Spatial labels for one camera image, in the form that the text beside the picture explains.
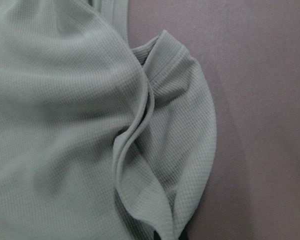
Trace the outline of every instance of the purple-gray background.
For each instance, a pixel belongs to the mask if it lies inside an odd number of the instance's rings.
[[[130,0],[130,46],[163,29],[199,60],[217,149],[190,240],[300,240],[300,0]]]

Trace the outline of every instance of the waffle knit fabric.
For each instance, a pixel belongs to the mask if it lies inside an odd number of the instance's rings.
[[[0,240],[176,240],[211,171],[201,67],[128,1],[0,0]]]

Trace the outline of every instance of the gray surface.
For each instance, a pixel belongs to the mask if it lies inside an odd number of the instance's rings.
[[[130,0],[129,44],[167,29],[202,66],[217,150],[190,240],[300,240],[300,0]]]

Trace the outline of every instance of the sage green shirt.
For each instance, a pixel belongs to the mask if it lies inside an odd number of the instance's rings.
[[[127,9],[0,0],[0,240],[176,240],[194,213],[212,97],[166,30],[129,48]]]

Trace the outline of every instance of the green waffle knit shirt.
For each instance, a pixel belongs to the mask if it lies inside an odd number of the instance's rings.
[[[216,149],[198,61],[128,1],[0,0],[0,240],[176,240]]]

